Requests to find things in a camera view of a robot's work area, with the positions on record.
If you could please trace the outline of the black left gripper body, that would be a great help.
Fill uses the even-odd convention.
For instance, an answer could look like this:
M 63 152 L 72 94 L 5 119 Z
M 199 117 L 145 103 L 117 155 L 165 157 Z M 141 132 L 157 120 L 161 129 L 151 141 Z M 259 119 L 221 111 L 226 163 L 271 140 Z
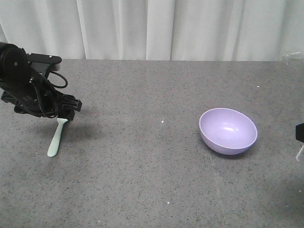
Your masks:
M 0 87 L 4 90 L 1 100 L 15 105 L 14 112 L 30 114 L 36 117 L 55 118 L 62 109 L 64 93 L 58 88 L 68 85 L 67 79 L 55 71 L 51 71 L 62 78 L 65 85 L 52 84 L 47 77 L 34 69 L 1 70 Z

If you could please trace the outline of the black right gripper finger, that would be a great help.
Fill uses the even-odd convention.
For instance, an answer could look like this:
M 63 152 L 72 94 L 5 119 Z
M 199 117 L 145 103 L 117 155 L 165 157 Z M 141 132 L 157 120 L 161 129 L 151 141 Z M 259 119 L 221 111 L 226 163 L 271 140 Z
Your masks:
M 304 143 L 304 123 L 295 127 L 295 138 L 296 140 Z

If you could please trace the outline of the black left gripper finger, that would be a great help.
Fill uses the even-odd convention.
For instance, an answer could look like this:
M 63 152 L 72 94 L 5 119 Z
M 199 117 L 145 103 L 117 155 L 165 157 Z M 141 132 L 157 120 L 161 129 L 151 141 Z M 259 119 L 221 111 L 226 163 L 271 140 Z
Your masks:
M 58 111 L 58 118 L 73 120 L 75 111 L 73 109 L 60 109 Z
M 62 109 L 63 110 L 74 110 L 80 112 L 82 107 L 82 102 L 79 99 L 76 99 L 72 95 L 64 95 L 62 100 Z

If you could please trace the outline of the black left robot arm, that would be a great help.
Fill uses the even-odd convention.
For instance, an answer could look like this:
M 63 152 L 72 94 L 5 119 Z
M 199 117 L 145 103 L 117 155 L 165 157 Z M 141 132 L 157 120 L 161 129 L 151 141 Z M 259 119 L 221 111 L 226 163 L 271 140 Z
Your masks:
M 14 105 L 14 112 L 36 117 L 63 118 L 72 121 L 82 103 L 64 94 L 48 80 L 58 74 L 59 56 L 26 53 L 14 44 L 0 44 L 1 100 Z

